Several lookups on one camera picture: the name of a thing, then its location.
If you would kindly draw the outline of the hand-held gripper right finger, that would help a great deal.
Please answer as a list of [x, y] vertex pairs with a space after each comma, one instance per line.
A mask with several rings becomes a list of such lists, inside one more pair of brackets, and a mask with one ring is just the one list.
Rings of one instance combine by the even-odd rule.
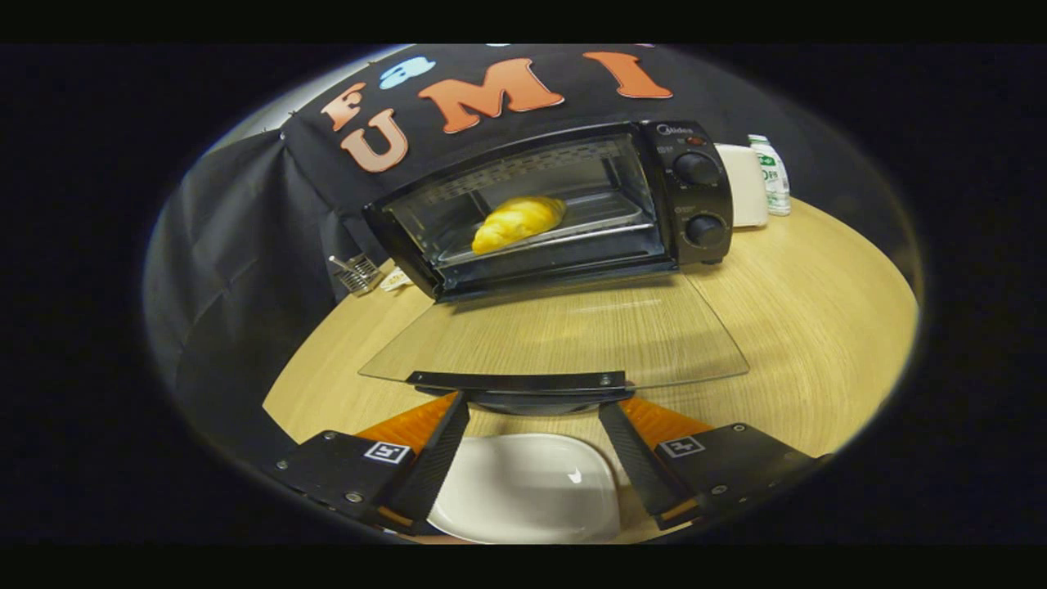
[[834, 457], [809, 455], [745, 422], [711, 426], [642, 398], [606, 403], [598, 417], [661, 530], [723, 524]]

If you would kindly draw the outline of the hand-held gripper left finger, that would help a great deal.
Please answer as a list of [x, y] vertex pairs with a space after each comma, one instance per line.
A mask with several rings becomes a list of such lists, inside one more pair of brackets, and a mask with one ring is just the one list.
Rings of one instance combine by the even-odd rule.
[[322, 431], [265, 472], [356, 524], [415, 536], [429, 522], [469, 418], [467, 394], [452, 392], [355, 434]]

